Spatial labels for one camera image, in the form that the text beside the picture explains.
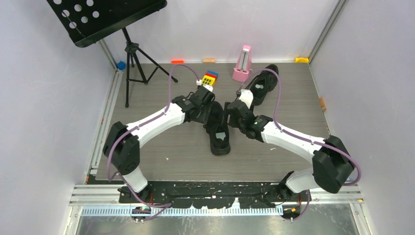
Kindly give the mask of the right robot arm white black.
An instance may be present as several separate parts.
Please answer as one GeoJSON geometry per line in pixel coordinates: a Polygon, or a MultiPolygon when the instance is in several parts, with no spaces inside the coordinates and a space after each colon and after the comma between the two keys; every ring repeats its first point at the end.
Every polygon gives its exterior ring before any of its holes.
{"type": "Polygon", "coordinates": [[[279,182],[277,189],[286,201],[315,188],[338,193],[356,168],[338,137],[313,137],[280,125],[271,117],[255,116],[241,100],[226,102],[225,120],[249,139],[281,147],[310,162],[310,168],[290,171],[279,182]]]}

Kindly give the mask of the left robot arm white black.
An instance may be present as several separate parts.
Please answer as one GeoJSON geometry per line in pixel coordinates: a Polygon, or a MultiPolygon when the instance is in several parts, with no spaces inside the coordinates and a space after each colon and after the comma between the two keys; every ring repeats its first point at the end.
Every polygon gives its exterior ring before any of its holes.
{"type": "Polygon", "coordinates": [[[150,196],[147,179],[139,168],[140,149],[172,127],[192,121],[205,124],[214,97],[213,87],[202,85],[188,97],[175,97],[166,107],[146,118],[126,125],[120,121],[112,125],[102,152],[107,157],[107,166],[116,168],[137,202],[146,202],[150,196]]]}

